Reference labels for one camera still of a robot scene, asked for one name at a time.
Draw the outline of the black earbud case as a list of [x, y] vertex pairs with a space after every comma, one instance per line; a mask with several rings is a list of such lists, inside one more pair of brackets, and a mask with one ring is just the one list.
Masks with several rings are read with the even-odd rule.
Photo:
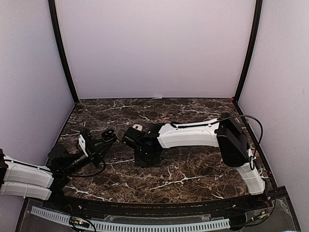
[[107, 129], [103, 131], [101, 137], [103, 141], [106, 143], [113, 141], [114, 139], [117, 139], [117, 135], [115, 134], [114, 129]]

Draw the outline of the small white charging case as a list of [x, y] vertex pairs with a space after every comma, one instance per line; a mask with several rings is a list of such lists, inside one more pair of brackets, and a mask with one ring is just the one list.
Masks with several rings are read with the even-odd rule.
[[133, 125], [133, 128], [136, 129], [136, 130], [138, 130], [138, 131], [142, 131], [142, 130], [143, 130], [143, 126], [140, 125], [140, 124], [134, 124], [134, 125]]

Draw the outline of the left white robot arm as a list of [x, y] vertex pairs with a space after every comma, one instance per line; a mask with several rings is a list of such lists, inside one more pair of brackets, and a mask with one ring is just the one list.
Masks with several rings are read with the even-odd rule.
[[75, 154], [63, 144], [56, 144], [48, 154], [47, 166], [17, 161], [0, 154], [1, 195], [22, 196], [48, 200], [58, 211], [68, 207], [68, 199], [61, 195], [71, 178], [90, 178], [101, 174], [106, 167], [104, 156], [116, 139], [80, 139], [81, 150]]

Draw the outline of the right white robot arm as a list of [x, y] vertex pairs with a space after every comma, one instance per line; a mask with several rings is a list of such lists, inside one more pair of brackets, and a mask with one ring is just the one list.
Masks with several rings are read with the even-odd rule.
[[258, 170], [247, 136], [235, 117], [229, 113], [203, 122], [179, 124], [156, 123], [147, 131], [142, 125], [128, 128], [122, 142], [134, 150], [135, 165], [152, 167], [160, 163], [161, 152], [181, 146], [209, 146], [220, 149], [225, 165], [234, 168], [245, 182], [248, 192], [246, 205], [256, 210], [265, 202], [266, 181]]

